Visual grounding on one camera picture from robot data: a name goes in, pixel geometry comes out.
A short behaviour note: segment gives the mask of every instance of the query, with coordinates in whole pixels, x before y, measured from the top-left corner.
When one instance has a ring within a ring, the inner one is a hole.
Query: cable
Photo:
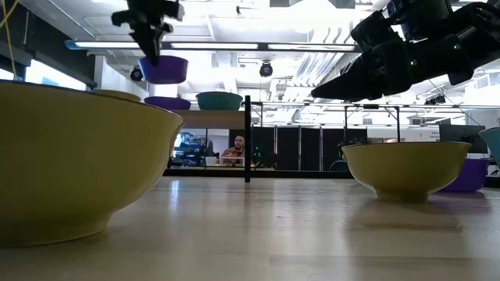
[[[17,77],[16,63],[14,61],[13,44],[10,41],[10,31],[9,31],[9,21],[8,21],[9,18],[8,18],[8,15],[7,15],[7,8],[5,6],[6,6],[6,3],[5,3],[5,0],[4,0],[2,8],[3,8],[3,17],[4,17],[4,21],[5,21],[5,31],[7,32],[7,44],[9,45],[10,62],[12,63],[12,72],[14,73],[14,79],[16,79],[16,77]]]
[[[434,88],[436,90],[439,91],[440,94],[442,94],[447,100],[449,100],[454,106],[456,106],[458,109],[460,109],[460,111],[465,114],[467,117],[469,117],[471,120],[473,120],[478,126],[482,126],[481,124],[479,124],[474,118],[472,118],[472,116],[470,116],[469,114],[467,114],[467,112],[465,112],[465,110],[461,109],[459,105],[456,105],[455,103],[453,103],[453,101],[451,100],[451,98],[448,98],[448,96],[444,93],[444,91],[441,91],[441,89],[438,88],[438,86],[436,86],[434,84],[434,82],[432,82],[430,79],[429,79],[429,82],[432,84],[432,86],[434,86]]]
[[[3,20],[0,22],[0,28],[2,28],[4,26],[4,24],[9,19],[10,15],[13,14],[14,9],[16,8],[16,6],[17,6],[18,3],[19,3],[19,0],[16,0],[14,2],[14,4],[12,5],[12,7],[10,8],[9,12],[4,16]]]

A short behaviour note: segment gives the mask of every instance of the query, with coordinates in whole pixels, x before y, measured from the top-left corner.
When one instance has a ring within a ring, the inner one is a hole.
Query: man
[[[237,136],[234,139],[234,146],[224,151],[221,157],[239,157],[245,156],[245,139],[242,136]],[[222,159],[223,165],[241,165],[242,159]]]

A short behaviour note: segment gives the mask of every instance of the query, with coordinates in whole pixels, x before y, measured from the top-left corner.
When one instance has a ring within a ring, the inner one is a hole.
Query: glass window
[[[36,60],[32,60],[31,66],[26,68],[25,81],[36,84],[67,87],[75,90],[87,90],[87,85],[85,85],[85,83]]]
[[[7,70],[0,69],[0,79],[2,80],[13,80],[14,73],[11,73]]]

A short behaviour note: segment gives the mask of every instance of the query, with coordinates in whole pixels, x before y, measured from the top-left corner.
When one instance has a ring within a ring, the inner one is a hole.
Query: ceiling light
[[[205,49],[205,50],[256,50],[257,44],[252,43],[172,43],[174,49]]]
[[[93,3],[112,5],[116,9],[128,9],[127,1],[123,0],[92,0]]]
[[[338,103],[312,103],[312,106],[328,106],[328,107],[346,107],[346,106],[352,106],[354,107],[354,104],[338,104]]]
[[[305,106],[303,102],[263,102],[262,105],[269,106]]]
[[[248,64],[248,63],[260,64],[262,60],[257,58],[238,58],[237,62],[240,64]]]
[[[352,52],[355,45],[341,45],[341,44],[269,44],[269,50],[307,50],[307,51],[325,51],[325,52]]]
[[[135,42],[73,41],[73,43],[77,48],[139,49],[139,45]]]
[[[454,105],[410,105],[410,108],[454,108]]]

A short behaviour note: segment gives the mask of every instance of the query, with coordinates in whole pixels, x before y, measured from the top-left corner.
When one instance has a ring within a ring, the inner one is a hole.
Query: security camera
[[[273,75],[273,67],[271,66],[271,62],[263,62],[262,66],[260,66],[259,73],[261,77],[269,77]]]
[[[141,82],[144,75],[142,75],[141,68],[139,66],[134,66],[134,70],[130,73],[130,78],[132,81]]]

